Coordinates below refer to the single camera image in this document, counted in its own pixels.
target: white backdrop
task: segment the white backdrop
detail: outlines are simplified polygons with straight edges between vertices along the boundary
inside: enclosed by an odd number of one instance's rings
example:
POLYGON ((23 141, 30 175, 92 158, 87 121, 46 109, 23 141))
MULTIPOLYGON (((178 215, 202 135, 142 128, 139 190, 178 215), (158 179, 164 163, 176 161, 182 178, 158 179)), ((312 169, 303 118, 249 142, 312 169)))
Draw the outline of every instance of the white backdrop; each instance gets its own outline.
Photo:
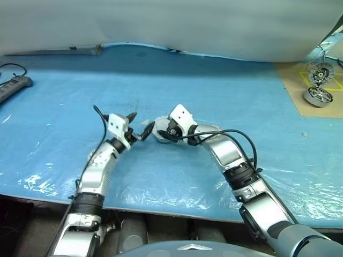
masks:
POLYGON ((299 61, 342 13, 343 0, 1 0, 0 54, 129 41, 299 61))

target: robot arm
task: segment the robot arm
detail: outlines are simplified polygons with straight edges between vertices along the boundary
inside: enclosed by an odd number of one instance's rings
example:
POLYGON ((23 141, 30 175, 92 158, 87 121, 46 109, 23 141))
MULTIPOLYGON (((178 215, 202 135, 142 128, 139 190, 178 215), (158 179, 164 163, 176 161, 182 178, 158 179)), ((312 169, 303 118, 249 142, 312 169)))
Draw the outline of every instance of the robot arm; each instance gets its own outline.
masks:
POLYGON ((157 118, 154 135, 160 142, 183 140, 202 144, 213 155, 233 195, 242 203, 240 214, 255 239, 267 242, 282 257, 341 256, 343 247, 297 223, 243 149, 219 127, 198 125, 179 104, 169 116, 157 118))
POLYGON ((136 112, 124 117, 104 115, 111 140, 106 140, 91 155, 77 187, 77 193, 53 248, 53 256, 93 257, 113 224, 101 224, 101 211, 111 172, 124 151, 136 141, 144 141, 152 131, 150 123, 141 135, 129 123, 136 112))

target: table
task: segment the table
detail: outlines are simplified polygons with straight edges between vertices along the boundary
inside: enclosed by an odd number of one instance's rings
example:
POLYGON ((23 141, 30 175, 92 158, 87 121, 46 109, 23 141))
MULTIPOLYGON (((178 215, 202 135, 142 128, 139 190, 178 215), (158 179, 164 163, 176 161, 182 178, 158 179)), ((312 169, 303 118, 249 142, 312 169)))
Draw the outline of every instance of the table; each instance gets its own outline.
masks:
MULTIPOLYGON (((300 116, 270 63, 106 48, 100 56, 16 56, 34 86, 0 105, 0 193, 69 202, 102 136, 92 108, 147 119, 183 104, 199 124, 247 133, 263 175, 301 223, 343 226, 343 123, 300 116)), ((2 70, 0 79, 20 71, 2 70)), ((237 136, 251 156, 251 149, 237 136)), ((107 208, 241 221, 231 190, 201 147, 149 137, 121 156, 107 208)))

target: cardboard sheet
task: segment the cardboard sheet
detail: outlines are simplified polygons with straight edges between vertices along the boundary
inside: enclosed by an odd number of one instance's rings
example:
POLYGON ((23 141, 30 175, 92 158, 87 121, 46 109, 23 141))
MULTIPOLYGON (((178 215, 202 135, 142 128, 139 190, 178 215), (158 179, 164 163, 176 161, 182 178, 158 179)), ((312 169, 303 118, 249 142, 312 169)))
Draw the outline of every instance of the cardboard sheet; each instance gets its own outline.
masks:
POLYGON ((334 66, 334 79, 323 87, 332 94, 333 102, 318 108, 303 97, 304 91, 312 86, 308 79, 307 63, 275 63, 274 65, 300 115, 343 118, 343 70, 339 66, 334 66))

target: black cable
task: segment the black cable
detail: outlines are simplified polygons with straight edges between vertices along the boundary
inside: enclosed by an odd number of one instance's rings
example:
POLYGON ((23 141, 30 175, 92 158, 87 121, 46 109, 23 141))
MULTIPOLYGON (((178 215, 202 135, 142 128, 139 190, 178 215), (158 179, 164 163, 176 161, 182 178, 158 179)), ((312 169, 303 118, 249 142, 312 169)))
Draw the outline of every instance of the black cable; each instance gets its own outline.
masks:
MULTIPOLYGON (((92 158, 94 157, 94 154, 99 150, 100 146, 101 146, 102 143, 104 142, 104 140, 105 140, 105 138, 106 138, 106 134, 107 134, 106 121, 105 121, 105 119, 104 119, 104 116, 103 116, 102 112, 101 112, 101 111, 99 110, 99 108, 98 108, 97 106, 95 106, 95 105, 93 105, 93 108, 94 108, 94 110, 96 111, 96 113, 99 114, 99 116, 100 116, 100 118, 101 118, 101 120, 102 120, 104 131, 103 131, 103 136, 102 136, 102 138, 101 138, 101 141, 99 142, 99 144, 98 144, 98 146, 96 147, 95 151, 92 153, 91 157, 90 157, 89 160, 87 161, 87 163, 86 163, 86 165, 85 165, 85 167, 84 167, 84 169, 83 169, 83 171, 82 171, 82 173, 81 173, 80 178, 82 178, 82 176, 83 176, 83 174, 84 174, 86 168, 88 167, 90 161, 91 161, 92 158)), ((60 233, 60 231, 61 231, 61 228, 62 228, 62 226, 64 225, 64 221, 65 221, 65 219, 66 219, 66 217, 67 217, 67 215, 68 215, 68 213, 69 213, 69 211, 70 211, 70 209, 71 209, 71 207, 72 207, 72 205, 73 205, 74 197, 76 196, 76 194, 77 194, 77 188, 76 188, 75 194, 71 197, 72 200, 71 200, 71 202, 69 203, 68 208, 67 208, 67 210, 65 211, 65 213, 64 213, 64 215, 63 215, 63 218, 62 218, 61 222, 59 223, 59 226, 58 226, 58 229, 57 229, 57 231, 56 231, 56 233, 55 233, 55 235, 54 235, 54 238, 52 239, 52 241, 51 241, 51 243, 50 243, 50 245, 49 245, 49 248, 47 249, 47 251, 46 251, 46 253, 45 253, 45 255, 44 255, 45 257, 48 257, 48 254, 50 253, 50 251, 51 251, 51 249, 52 249, 52 247, 53 247, 53 245, 54 245, 54 243, 55 243, 55 241, 56 241, 56 239, 57 239, 57 236, 59 235, 59 233, 60 233)))
POLYGON ((231 136, 230 134, 227 134, 226 132, 236 132, 236 133, 239 133, 241 134, 242 136, 244 136, 248 141, 249 143, 251 144, 251 148, 252 148, 252 151, 253 151, 253 159, 254 159, 254 166, 257 166, 257 151, 256 151, 256 147, 254 145, 254 143, 252 142, 252 140, 248 137, 248 135, 246 135, 245 133, 243 133, 242 131, 239 131, 239 130, 221 130, 221 131, 207 131, 207 132, 199 132, 199 133, 194 133, 194 134, 189 134, 189 135, 185 135, 183 137, 172 137, 170 136, 169 134, 166 134, 164 133, 165 131, 158 131, 160 134, 163 133, 163 137, 165 137, 166 139, 174 139, 174 140, 182 140, 182 139, 186 139, 186 138, 192 138, 192 137, 197 137, 199 135, 208 135, 208 134, 211 134, 209 135, 208 137, 205 137, 204 139, 201 139, 199 142, 197 142, 196 145, 200 145, 201 143, 203 143, 204 141, 206 141, 207 139, 210 139, 218 134, 221 134, 221 135, 225 135, 227 136, 228 138, 232 139, 232 141, 234 141, 238 148, 240 149, 240 151, 242 152, 244 158, 248 161, 249 158, 247 156, 247 154, 245 153, 243 147, 241 146, 241 144, 237 141, 237 139, 235 139, 233 136, 231 136))
MULTIPOLYGON (((20 67, 20 68, 22 68, 22 69, 24 70, 24 72, 23 72, 21 75, 16 75, 16 74, 14 73, 13 75, 14 75, 15 77, 16 77, 16 76, 25 76, 26 73, 27 73, 27 69, 26 69, 24 66, 22 66, 22 65, 20 65, 20 64, 16 64, 16 63, 5 63, 5 64, 3 64, 3 65, 0 66, 0 69, 1 69, 2 67, 8 66, 8 65, 14 65, 14 66, 20 67)), ((5 85, 5 84, 7 84, 7 83, 10 82, 10 81, 11 81, 11 80, 2 82, 2 83, 0 83, 0 86, 5 85)))

